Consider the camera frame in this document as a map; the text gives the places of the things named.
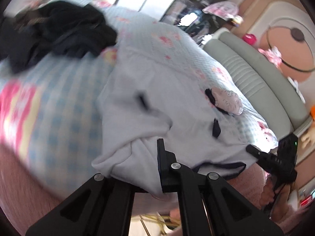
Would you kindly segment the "person right hand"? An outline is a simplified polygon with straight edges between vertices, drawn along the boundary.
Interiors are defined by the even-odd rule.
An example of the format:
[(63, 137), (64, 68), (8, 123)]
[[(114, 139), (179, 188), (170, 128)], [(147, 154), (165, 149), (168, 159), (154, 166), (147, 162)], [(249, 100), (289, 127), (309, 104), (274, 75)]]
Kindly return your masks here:
[(289, 204), (287, 203), (290, 194), (290, 185), (286, 184), (278, 189), (274, 190), (272, 177), (268, 177), (266, 184), (263, 187), (263, 192), (260, 195), (259, 204), (264, 207), (268, 204), (273, 205), (273, 210), (270, 213), (271, 220), (274, 222), (281, 221), (289, 210)]

